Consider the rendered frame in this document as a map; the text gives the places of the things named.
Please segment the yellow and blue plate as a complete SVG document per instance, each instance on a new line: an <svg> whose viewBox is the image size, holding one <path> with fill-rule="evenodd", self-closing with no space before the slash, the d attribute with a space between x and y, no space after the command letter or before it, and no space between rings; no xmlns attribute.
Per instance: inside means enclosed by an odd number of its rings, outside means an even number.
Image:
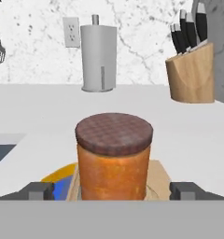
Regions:
<svg viewBox="0 0 224 239"><path fill-rule="evenodd" d="M76 167L77 163L67 164L41 179L42 182L54 184L53 195L55 201L66 200Z"/></svg>

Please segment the white wall power outlet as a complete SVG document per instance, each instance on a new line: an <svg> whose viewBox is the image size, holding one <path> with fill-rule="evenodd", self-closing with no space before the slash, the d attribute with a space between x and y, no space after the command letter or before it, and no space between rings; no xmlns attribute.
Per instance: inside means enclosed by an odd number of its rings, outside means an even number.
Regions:
<svg viewBox="0 0 224 239"><path fill-rule="evenodd" d="M78 17L63 18L64 43L67 48L79 48L79 21Z"/></svg>

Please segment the light wooden cutting board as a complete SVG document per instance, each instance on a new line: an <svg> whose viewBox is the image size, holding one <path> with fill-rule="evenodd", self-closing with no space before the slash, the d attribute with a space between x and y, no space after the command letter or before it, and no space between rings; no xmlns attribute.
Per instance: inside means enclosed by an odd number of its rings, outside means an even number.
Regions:
<svg viewBox="0 0 224 239"><path fill-rule="evenodd" d="M170 197L171 179L157 160L150 160L147 171L146 201L168 201ZM66 200L76 202L81 199L81 187L78 166L75 168L73 179L67 192Z"/></svg>

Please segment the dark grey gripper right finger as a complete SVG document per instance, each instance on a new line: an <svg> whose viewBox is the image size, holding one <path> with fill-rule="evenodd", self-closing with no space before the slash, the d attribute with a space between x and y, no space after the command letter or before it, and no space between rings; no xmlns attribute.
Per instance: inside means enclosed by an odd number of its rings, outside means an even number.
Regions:
<svg viewBox="0 0 224 239"><path fill-rule="evenodd" d="M224 197L205 191L194 182L171 182L170 200L201 201L201 200L224 200Z"/></svg>

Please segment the orange jam jar, brown lid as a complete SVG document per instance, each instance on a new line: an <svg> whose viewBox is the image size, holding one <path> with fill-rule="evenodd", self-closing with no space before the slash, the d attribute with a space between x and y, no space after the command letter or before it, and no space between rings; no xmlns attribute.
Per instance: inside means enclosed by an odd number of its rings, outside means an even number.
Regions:
<svg viewBox="0 0 224 239"><path fill-rule="evenodd" d="M101 113L75 129L84 200L143 200L153 127L124 113Z"/></svg>

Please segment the white paper towel roll holder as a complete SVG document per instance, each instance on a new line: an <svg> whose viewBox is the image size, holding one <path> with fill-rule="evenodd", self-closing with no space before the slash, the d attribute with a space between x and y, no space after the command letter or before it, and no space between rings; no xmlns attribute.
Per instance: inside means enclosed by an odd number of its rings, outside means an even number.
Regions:
<svg viewBox="0 0 224 239"><path fill-rule="evenodd" d="M97 14L93 14L91 20L91 25L80 27L82 90L112 91L117 77L117 28L101 25Z"/></svg>

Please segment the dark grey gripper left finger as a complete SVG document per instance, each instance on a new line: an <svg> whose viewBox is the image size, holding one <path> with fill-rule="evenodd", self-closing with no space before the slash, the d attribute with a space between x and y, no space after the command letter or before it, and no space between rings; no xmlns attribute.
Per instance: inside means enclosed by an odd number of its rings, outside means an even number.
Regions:
<svg viewBox="0 0 224 239"><path fill-rule="evenodd" d="M54 184L51 182L31 182L19 191L0 197L10 201L45 201L54 199Z"/></svg>

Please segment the wooden knife block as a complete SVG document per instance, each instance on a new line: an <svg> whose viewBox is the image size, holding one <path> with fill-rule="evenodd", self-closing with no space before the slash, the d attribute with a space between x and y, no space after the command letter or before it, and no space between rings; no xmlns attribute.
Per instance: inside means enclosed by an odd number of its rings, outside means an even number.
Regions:
<svg viewBox="0 0 224 239"><path fill-rule="evenodd" d="M171 98L180 103L215 102L214 44L165 61Z"/></svg>

